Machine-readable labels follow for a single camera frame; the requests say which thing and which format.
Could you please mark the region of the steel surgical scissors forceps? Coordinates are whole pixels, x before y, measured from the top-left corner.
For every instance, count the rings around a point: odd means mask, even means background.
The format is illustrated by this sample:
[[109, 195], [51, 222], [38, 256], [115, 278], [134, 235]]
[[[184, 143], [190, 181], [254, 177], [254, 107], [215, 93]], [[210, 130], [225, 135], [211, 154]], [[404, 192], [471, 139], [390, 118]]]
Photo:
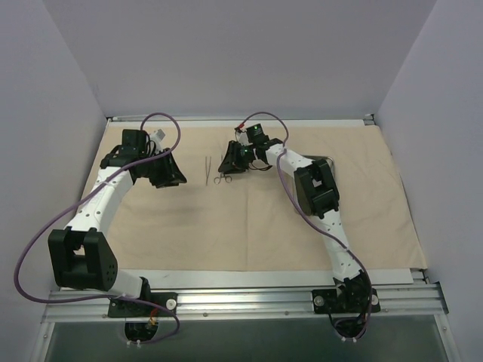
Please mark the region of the steel surgical scissors forceps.
[[232, 177], [230, 175], [226, 175], [221, 171], [218, 171], [218, 174], [214, 177], [214, 184], [219, 185], [222, 182], [231, 183]]

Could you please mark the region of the steel tweezers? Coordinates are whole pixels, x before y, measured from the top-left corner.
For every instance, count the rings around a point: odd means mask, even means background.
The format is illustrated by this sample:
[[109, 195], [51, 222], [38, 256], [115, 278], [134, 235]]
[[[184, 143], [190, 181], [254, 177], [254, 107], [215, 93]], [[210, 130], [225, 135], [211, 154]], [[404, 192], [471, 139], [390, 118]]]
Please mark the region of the steel tweezers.
[[208, 185], [210, 173], [211, 173], [211, 156], [205, 157], [205, 185]]

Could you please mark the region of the beige cloth surgical kit wrap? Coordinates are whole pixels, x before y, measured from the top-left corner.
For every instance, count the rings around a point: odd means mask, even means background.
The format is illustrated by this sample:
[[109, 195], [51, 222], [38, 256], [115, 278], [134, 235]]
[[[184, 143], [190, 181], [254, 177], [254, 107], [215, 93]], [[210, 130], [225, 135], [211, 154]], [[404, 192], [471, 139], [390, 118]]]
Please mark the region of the beige cloth surgical kit wrap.
[[[123, 269], [201, 271], [328, 270], [331, 261], [322, 236], [294, 209], [276, 170], [249, 171], [231, 183], [214, 184], [232, 127], [161, 124], [164, 146], [187, 179], [157, 189], [139, 179], [124, 196], [106, 239]], [[340, 214], [350, 247], [351, 226], [344, 213], [355, 206], [354, 166], [361, 127], [272, 127], [270, 137], [287, 140], [301, 155], [335, 161]], [[205, 157], [211, 173], [205, 185]]]

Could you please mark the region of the stainless steel instrument tray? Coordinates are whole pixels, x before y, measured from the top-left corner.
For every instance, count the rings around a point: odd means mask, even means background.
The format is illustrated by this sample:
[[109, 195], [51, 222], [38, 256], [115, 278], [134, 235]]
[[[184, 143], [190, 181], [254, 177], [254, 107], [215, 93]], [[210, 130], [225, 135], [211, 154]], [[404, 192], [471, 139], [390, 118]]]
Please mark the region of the stainless steel instrument tray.
[[294, 171], [294, 183], [296, 185], [311, 180], [314, 186], [322, 184], [337, 190], [333, 158], [320, 155], [301, 155], [301, 158], [304, 158], [303, 166]]

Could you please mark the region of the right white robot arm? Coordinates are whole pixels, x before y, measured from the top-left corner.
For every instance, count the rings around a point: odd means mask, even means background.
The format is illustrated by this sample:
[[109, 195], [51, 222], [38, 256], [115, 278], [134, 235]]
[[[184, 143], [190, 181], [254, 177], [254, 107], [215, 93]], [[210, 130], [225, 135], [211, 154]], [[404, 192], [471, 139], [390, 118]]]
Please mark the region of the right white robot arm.
[[243, 173], [255, 161], [277, 170], [297, 213], [324, 239], [337, 288], [337, 306], [352, 311], [362, 300], [371, 300], [372, 284], [344, 231], [340, 193], [331, 167], [324, 159], [314, 160], [289, 149], [286, 142], [269, 138], [260, 124], [247, 129], [239, 125], [218, 171], [223, 175]]

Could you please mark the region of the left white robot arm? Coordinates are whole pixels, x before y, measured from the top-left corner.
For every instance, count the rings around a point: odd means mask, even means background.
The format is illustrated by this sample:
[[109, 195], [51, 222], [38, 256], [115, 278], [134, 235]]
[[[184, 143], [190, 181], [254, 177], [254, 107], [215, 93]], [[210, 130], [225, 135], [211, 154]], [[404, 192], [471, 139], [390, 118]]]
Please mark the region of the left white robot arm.
[[146, 280], [119, 268], [106, 236], [137, 180], [147, 179], [157, 189], [186, 183], [171, 149], [162, 148], [164, 138], [162, 130], [123, 130], [121, 143], [102, 159], [89, 199], [64, 229], [48, 236], [58, 286], [126, 297], [125, 308], [135, 316], [151, 310]]

